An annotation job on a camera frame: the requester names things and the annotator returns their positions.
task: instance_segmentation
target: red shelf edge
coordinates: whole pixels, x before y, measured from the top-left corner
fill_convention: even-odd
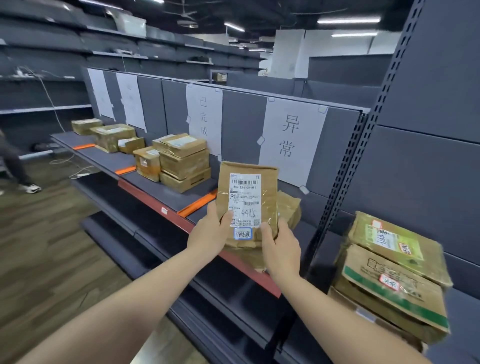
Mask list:
[[[142,191],[138,187],[135,187],[126,180],[120,178],[118,186],[123,190],[130,193],[132,196],[136,197],[138,200],[142,201],[145,205],[156,211],[158,214],[162,215],[164,218],[178,226],[183,231],[190,234],[195,224],[180,215],[177,214],[175,210],[172,210],[170,207],[164,205],[156,198],[150,196],[146,192]],[[280,288],[273,282],[273,279],[267,273],[257,272],[255,269],[250,267],[239,257],[234,255],[231,252],[221,252],[220,257],[225,259],[227,262],[232,264],[236,269],[241,271],[243,274],[248,276],[250,279],[255,281],[257,284],[265,288],[276,298],[279,298],[281,295]]]

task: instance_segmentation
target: ceiling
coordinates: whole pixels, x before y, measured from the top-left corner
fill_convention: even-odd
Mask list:
[[[67,2],[94,9],[78,0]],[[274,36],[277,29],[372,29],[372,24],[350,26],[318,25],[320,17],[348,17],[380,15],[378,29],[400,31],[413,0],[98,0],[120,6],[133,15],[147,20],[148,25],[175,33],[224,33],[225,21],[245,28],[241,33],[229,28],[231,36],[239,41],[258,40],[260,36]],[[181,27],[177,20],[191,20],[198,28]]]

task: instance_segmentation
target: white paper sign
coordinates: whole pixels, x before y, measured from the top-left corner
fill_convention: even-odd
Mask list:
[[[278,167],[279,180],[305,186],[327,111],[321,105],[269,97],[258,164]]]
[[[145,127],[144,109],[138,90],[137,76],[128,73],[117,73],[121,101],[125,109],[127,124],[147,131]]]
[[[93,93],[98,106],[98,112],[100,115],[115,119],[113,116],[112,103],[110,101],[110,95],[108,94],[103,71],[89,68],[88,75],[90,76],[90,82],[92,83]]]
[[[210,154],[222,154],[223,91],[219,88],[188,84],[189,134],[207,141]]]

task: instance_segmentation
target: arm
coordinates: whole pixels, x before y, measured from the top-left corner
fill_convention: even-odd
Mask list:
[[[19,364],[128,364],[192,278],[225,245],[232,213],[220,224],[216,203],[187,248],[61,327]]]
[[[335,364],[428,364],[392,333],[343,307],[299,276],[300,245],[285,220],[276,241],[262,223],[262,248],[272,279]]]

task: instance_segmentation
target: fluorescent light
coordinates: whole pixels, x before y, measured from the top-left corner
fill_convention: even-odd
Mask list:
[[[379,23],[381,18],[338,18],[338,19],[318,19],[318,24],[375,24]]]
[[[232,23],[224,22],[223,24],[226,25],[226,26],[229,26],[230,28],[236,29],[239,32],[244,32],[245,31],[245,29],[240,28],[238,25],[235,25],[235,24],[232,24]]]
[[[370,32],[370,33],[343,33],[343,34],[332,34],[333,38],[340,38],[346,36],[376,36],[377,32]]]
[[[121,8],[119,6],[105,4],[104,2],[99,2],[99,1],[95,1],[95,0],[79,0],[79,2],[84,2],[85,4],[105,6],[106,8],[111,8],[111,9],[123,10],[123,8]]]

